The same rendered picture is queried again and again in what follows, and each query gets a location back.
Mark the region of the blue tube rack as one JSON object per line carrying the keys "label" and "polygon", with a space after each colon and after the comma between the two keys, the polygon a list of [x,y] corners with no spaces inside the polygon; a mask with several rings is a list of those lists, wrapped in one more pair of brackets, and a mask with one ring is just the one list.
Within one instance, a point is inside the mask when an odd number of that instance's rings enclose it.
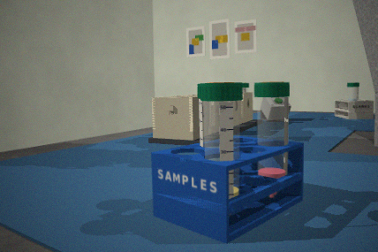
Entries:
{"label": "blue tube rack", "polygon": [[[178,155],[186,152],[200,154]],[[257,162],[285,152],[287,175],[258,175]],[[237,160],[207,160],[199,143],[151,152],[151,160],[154,217],[226,244],[303,201],[303,142],[268,147],[240,136]],[[239,167],[239,195],[229,200],[229,171]]]}

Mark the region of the white tube rack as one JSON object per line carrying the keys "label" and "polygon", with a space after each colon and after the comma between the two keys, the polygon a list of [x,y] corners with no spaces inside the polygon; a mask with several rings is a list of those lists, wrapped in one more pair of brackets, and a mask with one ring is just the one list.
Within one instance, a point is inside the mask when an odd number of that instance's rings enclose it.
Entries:
{"label": "white tube rack", "polygon": [[347,119],[373,119],[374,101],[335,100],[335,116]]}

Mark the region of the blue bench mat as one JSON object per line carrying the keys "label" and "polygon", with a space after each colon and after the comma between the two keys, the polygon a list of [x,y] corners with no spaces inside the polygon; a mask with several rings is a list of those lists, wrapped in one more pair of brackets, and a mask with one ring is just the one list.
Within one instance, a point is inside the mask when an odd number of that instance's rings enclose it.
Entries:
{"label": "blue bench mat", "polygon": [[289,120],[303,201],[227,244],[154,217],[151,152],[186,145],[153,133],[0,161],[0,226],[54,252],[378,252],[378,156],[330,152],[374,118]]}

